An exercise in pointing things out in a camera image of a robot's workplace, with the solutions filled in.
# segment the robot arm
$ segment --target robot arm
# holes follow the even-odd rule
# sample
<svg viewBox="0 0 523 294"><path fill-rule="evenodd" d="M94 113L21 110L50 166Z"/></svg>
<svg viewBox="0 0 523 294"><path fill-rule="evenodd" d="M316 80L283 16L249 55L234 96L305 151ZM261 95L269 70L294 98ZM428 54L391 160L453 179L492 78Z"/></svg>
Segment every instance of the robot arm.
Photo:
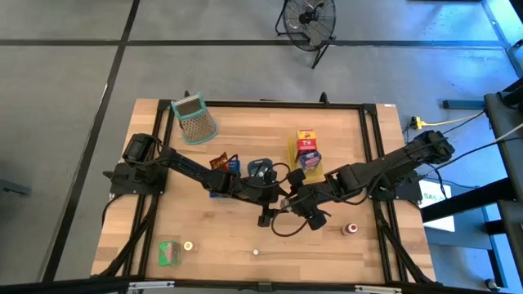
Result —
<svg viewBox="0 0 523 294"><path fill-rule="evenodd" d="M129 181L153 185L157 180L154 170L168 167L198 181L207 191L224 198L235 198L263 207L258 225L269 226L270 220L279 210L270 209L279 196L286 199L282 206L308 220L311 229L319 229L325 223L324 214L318 205L329 201L341 202L360 194L370 187L369 193L385 194L382 198L394 198L394 188L414 168L423 163L442 163L450 159L454 148L440 132L425 131L399 148L370 163L353 163L326 173L325 181L304 185L305 174L297 169L287 174L291 193L285 193L278 185L276 171L269 170L263 177L241 177L231 171L210 170L179 154L175 149L164 146L159 156L147 162L151 150L159 144L153 136L135 134L123 153L125 163L119 163L114 172L107 172L113 183L111 192Z"/></svg>

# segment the metal stand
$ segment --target metal stand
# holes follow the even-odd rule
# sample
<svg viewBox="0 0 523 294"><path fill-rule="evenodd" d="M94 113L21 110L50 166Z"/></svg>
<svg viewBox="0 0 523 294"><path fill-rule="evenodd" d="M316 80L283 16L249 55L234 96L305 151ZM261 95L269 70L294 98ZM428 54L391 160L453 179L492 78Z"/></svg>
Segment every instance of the metal stand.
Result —
<svg viewBox="0 0 523 294"><path fill-rule="evenodd" d="M288 3L288 0L285 0L284 2L284 6L281 8L281 12L279 13L279 16L278 16L278 20L276 21L276 25L275 25L275 31L276 33L278 34L278 36L281 36L281 35L293 35L293 34L299 34L299 35L302 35L305 39L307 39L308 42L311 41L311 39L309 38L309 36L307 36L306 34L302 33L302 32L296 32L296 33L281 33L279 30L278 30L278 24L279 24L279 21L281 20L281 16L284 14L285 12L285 7L287 6L287 3ZM320 62L320 59L321 57L323 57L323 55L325 54L325 52L327 51L327 48L329 48L329 45L331 42L333 42L334 40L336 39L336 36L330 36L329 37L329 40L327 41L327 43L324 45L324 49L323 50L318 50L318 53L316 53L316 58L314 58L314 61L312 63L312 66L311 68L312 69L315 69L315 67L317 66L318 62Z"/></svg>
<svg viewBox="0 0 523 294"><path fill-rule="evenodd" d="M325 44L324 46L324 49L323 50L318 50L318 53L316 54L316 58L314 58L314 63L312 63L312 69L314 69L318 62L320 62L320 59L321 57L323 57L324 53L327 51L327 48L329 48L329 45L332 41L334 41L336 39L336 36L331 36L329 37L329 40L327 41L327 43Z"/></svg>

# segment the table top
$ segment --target table top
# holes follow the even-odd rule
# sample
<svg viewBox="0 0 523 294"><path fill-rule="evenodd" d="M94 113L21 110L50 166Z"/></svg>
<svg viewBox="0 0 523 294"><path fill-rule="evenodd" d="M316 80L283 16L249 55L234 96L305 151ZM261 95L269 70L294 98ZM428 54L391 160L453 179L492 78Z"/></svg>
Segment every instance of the table top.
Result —
<svg viewBox="0 0 523 294"><path fill-rule="evenodd" d="M151 133L157 104L158 100L136 101L126 142L134 133ZM384 149L391 152L404 145L396 107L377 105L377 108ZM316 132L324 172L348 163L365 162L357 110L209 107L209 112L219 129L215 138L201 145L187 145L175 120L170 141L170 146L177 152L207 167L211 159L224 151L229 156L239 155L243 174L247 163L255 159L270 158L274 163L287 163L288 136L294 136L298 128L304 127L311 127ZM163 134L165 128L167 110L163 117L159 134ZM367 121L376 157L370 117ZM128 240L136 200L136 195L124 195L107 211L92 266L93 274L104 270ZM435 278L419 210L408 202L396 201L395 204L405 249L425 275ZM321 209L332 214L322 229L311 231L306 227L295 236L281 238L273 235L270 228L257 226L261 207L234 199L209 198L201 184L169 171L165 194L159 200L145 276L228 281L384 283L372 203L367 201L358 207L326 203ZM284 214L275 226L286 233L294 231L301 223L302 218ZM359 226L356 234L341 234L341 227L348 223ZM182 250L179 266L160 267L159 243L162 241L191 241L194 250ZM259 255L253 255L254 249L259 251ZM388 251L391 272L398 279L396 258L390 243ZM141 243L136 246L132 273L137 272L140 252Z"/></svg>

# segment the blue object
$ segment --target blue object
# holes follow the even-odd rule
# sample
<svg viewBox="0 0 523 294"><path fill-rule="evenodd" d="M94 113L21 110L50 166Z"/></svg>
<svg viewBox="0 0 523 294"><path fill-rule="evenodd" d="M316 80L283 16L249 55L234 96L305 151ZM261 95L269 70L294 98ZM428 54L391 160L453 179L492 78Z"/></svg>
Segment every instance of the blue object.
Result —
<svg viewBox="0 0 523 294"><path fill-rule="evenodd" d="M265 175L265 172L272 167L272 161L268 158L262 158L257 160L252 160L247 165L247 171L249 176L257 176L254 175L255 172L260 173L263 172Z"/></svg>
<svg viewBox="0 0 523 294"><path fill-rule="evenodd" d="M239 160L231 160L229 161L229 171L231 172L239 172L240 168L240 162ZM209 193L210 198L221 198L221 196L215 195L213 193Z"/></svg>

